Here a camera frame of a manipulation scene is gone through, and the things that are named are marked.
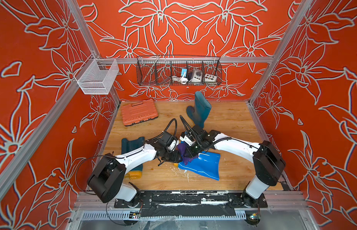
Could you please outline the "purple cloth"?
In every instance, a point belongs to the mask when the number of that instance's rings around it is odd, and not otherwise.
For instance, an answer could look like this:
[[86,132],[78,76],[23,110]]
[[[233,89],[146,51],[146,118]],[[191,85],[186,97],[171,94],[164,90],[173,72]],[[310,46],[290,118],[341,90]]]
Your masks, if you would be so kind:
[[191,151],[189,145],[185,142],[180,143],[177,146],[177,149],[181,155],[184,165],[191,163],[194,159],[199,157],[199,153]]

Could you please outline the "blue rubber boot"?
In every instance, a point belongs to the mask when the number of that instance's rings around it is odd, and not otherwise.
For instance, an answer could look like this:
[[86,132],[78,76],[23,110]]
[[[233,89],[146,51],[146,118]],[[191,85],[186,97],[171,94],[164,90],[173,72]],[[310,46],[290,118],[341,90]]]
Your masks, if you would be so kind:
[[218,153],[200,153],[197,158],[192,159],[187,163],[178,163],[178,168],[184,171],[191,171],[198,175],[219,181],[220,158],[221,155]]

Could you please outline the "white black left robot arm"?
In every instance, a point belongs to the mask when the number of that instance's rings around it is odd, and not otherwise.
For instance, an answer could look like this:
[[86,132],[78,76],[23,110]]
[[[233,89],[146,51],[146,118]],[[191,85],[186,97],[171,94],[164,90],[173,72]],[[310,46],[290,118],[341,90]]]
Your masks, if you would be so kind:
[[103,203],[118,199],[136,206],[141,192],[132,183],[123,182],[125,175],[137,166],[155,159],[161,164],[182,162],[181,154],[176,149],[178,145],[178,138],[163,132],[159,138],[148,140],[143,146],[128,153],[118,156],[108,153],[95,166],[87,185]]

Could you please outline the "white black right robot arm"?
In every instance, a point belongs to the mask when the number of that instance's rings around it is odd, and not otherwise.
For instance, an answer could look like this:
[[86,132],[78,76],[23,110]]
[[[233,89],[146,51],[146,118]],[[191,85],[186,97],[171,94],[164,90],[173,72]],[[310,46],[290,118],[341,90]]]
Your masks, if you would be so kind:
[[206,132],[195,125],[182,132],[178,149],[183,158],[183,164],[189,165],[210,150],[225,151],[253,164],[255,176],[243,191],[243,198],[257,200],[271,186],[276,186],[284,168],[285,161],[269,141],[262,143],[239,140],[217,130]]

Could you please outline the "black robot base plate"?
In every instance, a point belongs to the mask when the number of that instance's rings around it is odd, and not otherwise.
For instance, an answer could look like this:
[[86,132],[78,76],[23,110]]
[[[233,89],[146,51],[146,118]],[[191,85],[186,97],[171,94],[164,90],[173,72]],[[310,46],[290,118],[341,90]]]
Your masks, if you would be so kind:
[[267,208],[268,204],[262,194],[254,204],[243,199],[241,191],[166,191],[144,190],[140,193],[138,206],[135,208],[152,208],[161,206],[195,206],[223,205],[231,208]]

